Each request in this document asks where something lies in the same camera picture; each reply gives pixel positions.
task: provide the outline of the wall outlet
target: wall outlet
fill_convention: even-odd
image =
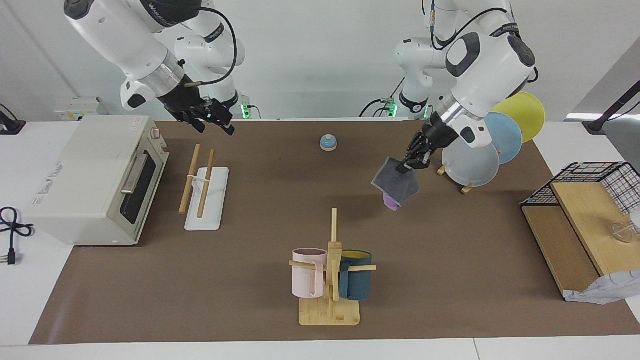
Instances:
[[[53,111],[60,121],[80,121],[87,115],[109,115],[97,97],[62,99],[58,101]]]

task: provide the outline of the label sticker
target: label sticker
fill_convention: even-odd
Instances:
[[[133,120],[133,124],[131,124],[131,129],[138,130],[140,128],[140,125],[142,125],[142,118],[136,117]]]
[[[56,182],[56,179],[58,178],[58,176],[60,176],[60,174],[62,173],[62,170],[64,170],[66,163],[67,163],[66,161],[58,161],[56,163],[56,166],[53,167],[53,170],[51,170],[49,175],[44,179],[44,183],[42,184],[35,198],[31,202],[32,207],[37,208],[38,206],[42,205],[45,198],[47,197],[47,194],[49,194],[49,192],[51,191],[51,188]]]

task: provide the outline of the oven handle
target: oven handle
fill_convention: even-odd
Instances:
[[[140,175],[142,175],[142,170],[145,168],[148,157],[148,154],[142,154],[136,157],[136,161],[133,163],[131,171],[129,172],[129,177],[122,186],[122,189],[120,189],[120,193],[127,195],[133,194],[133,191],[135,191],[138,181],[140,180]]]

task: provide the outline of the mug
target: mug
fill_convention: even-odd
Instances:
[[[371,253],[345,250],[340,261],[340,297],[347,300],[365,300],[371,290],[371,272],[349,272],[350,266],[371,265]]]
[[[324,295],[324,267],[326,250],[305,247],[293,250],[293,260],[315,264],[316,269],[292,267],[291,293],[302,299],[315,299]]]

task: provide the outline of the mug handle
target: mug handle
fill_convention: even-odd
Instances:
[[[340,281],[338,282],[338,289],[340,294],[344,294],[344,299],[349,298],[349,266],[348,262],[344,262],[340,265]]]
[[[313,263],[316,266],[316,277],[314,281],[314,292],[311,293],[311,296],[318,297],[316,294],[321,294],[324,291],[324,265],[316,261]]]

